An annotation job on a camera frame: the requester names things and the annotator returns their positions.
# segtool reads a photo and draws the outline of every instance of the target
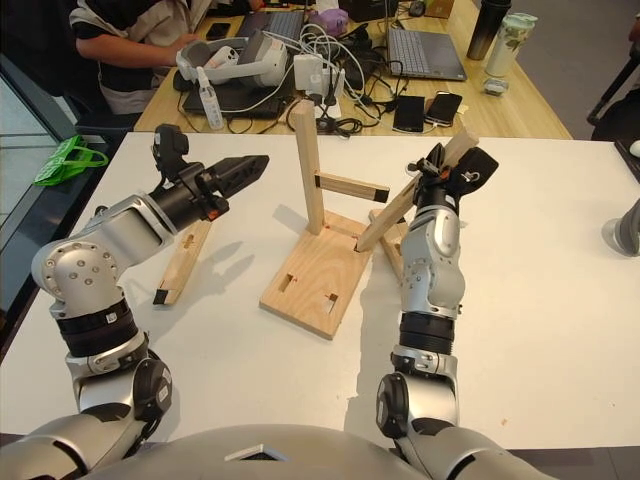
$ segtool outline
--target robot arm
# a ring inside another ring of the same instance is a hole
[[[453,169],[441,167],[437,145],[415,168],[414,221],[402,242],[400,340],[391,353],[395,373],[378,389],[377,424],[407,461],[434,480],[542,479],[526,462],[483,435],[458,427],[457,359],[451,355],[464,294],[460,256],[460,198],[480,188],[498,164],[470,149]]]
[[[159,126],[153,155],[160,185],[102,210],[80,233],[46,245],[34,258],[34,279],[55,298],[50,311],[69,348],[80,413],[5,447],[0,464],[8,478],[75,478],[121,460],[137,451],[170,407],[169,368],[148,348],[118,279],[191,223],[227,212],[226,198],[260,178],[269,161],[225,158],[205,169],[182,159],[188,148],[177,127]]]

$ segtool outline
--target white vr headset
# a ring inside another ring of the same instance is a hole
[[[203,67],[212,85],[237,78],[249,87],[279,85],[287,60],[285,44],[261,31],[256,31],[250,38],[192,42],[176,55],[178,69],[185,80],[197,83],[196,67]]]

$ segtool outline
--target cardboard box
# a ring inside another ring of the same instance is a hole
[[[449,18],[455,0],[424,0],[427,9],[424,12],[427,17]]]

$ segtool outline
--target green basket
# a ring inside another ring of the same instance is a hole
[[[87,167],[102,167],[109,163],[107,156],[87,148],[87,142],[80,135],[62,142],[49,157],[33,181],[34,185],[58,185],[84,172]]]

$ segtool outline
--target wooden stand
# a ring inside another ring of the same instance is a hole
[[[320,172],[313,104],[303,101],[292,111],[309,224],[300,236],[260,306],[318,335],[332,339],[378,240],[401,278],[400,242],[407,225],[400,221],[411,208],[420,180],[414,177],[384,210],[374,210],[372,223],[324,210],[322,189],[386,202],[389,189]],[[478,137],[463,129],[445,147],[444,165],[454,167]]]
[[[309,224],[275,275],[260,306],[324,338],[332,339],[371,257],[356,252],[365,225],[324,210],[322,189],[386,201],[389,189],[320,172],[313,103],[292,111]]]

